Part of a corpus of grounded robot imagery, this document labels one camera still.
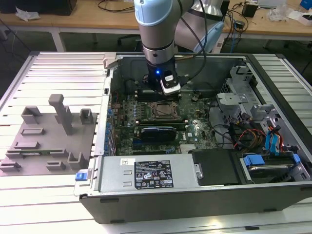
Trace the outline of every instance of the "open computer chassis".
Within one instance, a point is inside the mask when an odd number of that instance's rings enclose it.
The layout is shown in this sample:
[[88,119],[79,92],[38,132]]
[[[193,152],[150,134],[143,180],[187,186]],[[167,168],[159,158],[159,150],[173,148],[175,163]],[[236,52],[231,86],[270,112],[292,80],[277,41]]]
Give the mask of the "open computer chassis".
[[[178,64],[178,73],[194,70],[201,59]],[[201,75],[161,109],[163,102],[142,89],[143,60],[117,54],[107,70],[103,136],[75,185],[96,222],[280,211],[312,196],[312,135],[255,56],[208,55]],[[170,124],[162,125],[163,118]],[[164,141],[170,143],[155,144]],[[163,170],[163,179],[154,179]]]

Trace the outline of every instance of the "gray plastic base plate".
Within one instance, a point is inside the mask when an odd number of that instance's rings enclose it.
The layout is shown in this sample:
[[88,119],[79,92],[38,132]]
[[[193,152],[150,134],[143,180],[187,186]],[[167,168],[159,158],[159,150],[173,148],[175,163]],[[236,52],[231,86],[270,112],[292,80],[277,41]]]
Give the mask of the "gray plastic base plate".
[[[72,153],[73,156],[78,159],[80,152],[85,158],[85,165],[83,169],[88,167],[92,141],[95,131],[97,114],[92,113],[95,120],[91,124],[81,124],[79,113],[73,113],[73,134],[68,136],[61,124],[57,123],[55,118],[56,114],[42,114],[42,116],[36,117],[38,124],[22,124],[19,133],[16,135],[15,140],[10,150],[17,150],[14,148],[16,143],[26,142],[38,142],[39,147],[36,150],[55,150],[66,149],[68,153]],[[28,135],[23,136],[21,133],[24,129],[29,128],[43,128],[43,135]],[[12,161],[17,162],[21,168],[18,170],[10,170],[3,172],[0,170],[0,176],[24,176],[24,175],[61,175],[61,174],[75,174],[78,170],[72,170],[71,166],[67,162],[68,157],[53,157],[51,155],[29,155],[22,158],[6,157],[2,163],[10,163]],[[48,170],[48,161],[62,161],[65,165],[63,170],[61,167],[56,170]]]

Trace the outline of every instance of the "power supply label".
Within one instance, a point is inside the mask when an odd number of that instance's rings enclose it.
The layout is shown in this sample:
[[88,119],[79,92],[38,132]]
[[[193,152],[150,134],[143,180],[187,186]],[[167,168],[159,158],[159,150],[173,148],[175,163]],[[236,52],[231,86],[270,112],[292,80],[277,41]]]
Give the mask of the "power supply label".
[[135,162],[136,189],[173,188],[170,161]]

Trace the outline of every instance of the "motherboard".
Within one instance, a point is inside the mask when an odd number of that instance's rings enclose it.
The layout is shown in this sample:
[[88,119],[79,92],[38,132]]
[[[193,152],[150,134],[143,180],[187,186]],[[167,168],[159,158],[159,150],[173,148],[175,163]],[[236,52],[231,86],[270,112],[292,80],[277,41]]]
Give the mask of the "motherboard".
[[140,101],[135,95],[112,103],[116,155],[187,154],[194,149],[217,148],[207,118],[209,98],[194,92],[178,100]]

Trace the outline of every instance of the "aluminum extrusion table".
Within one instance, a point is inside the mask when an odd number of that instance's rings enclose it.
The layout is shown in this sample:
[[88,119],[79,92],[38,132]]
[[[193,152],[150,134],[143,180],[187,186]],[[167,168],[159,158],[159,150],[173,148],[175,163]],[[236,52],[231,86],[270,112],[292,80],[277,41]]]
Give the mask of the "aluminum extrusion table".
[[[64,104],[72,112],[91,108],[101,115],[106,78],[102,65],[104,54],[40,53],[27,59],[0,101],[0,159],[20,128],[20,114],[26,105],[37,105],[41,112],[54,112],[48,104],[51,93],[62,93]],[[311,132],[310,86],[287,60],[275,55],[256,55],[256,58]],[[258,88],[266,99],[261,83]],[[74,184],[75,175],[0,177],[0,233],[251,234],[255,233],[251,228],[254,227],[259,228],[260,234],[299,234],[312,230],[311,198],[281,212],[100,225],[73,195]]]

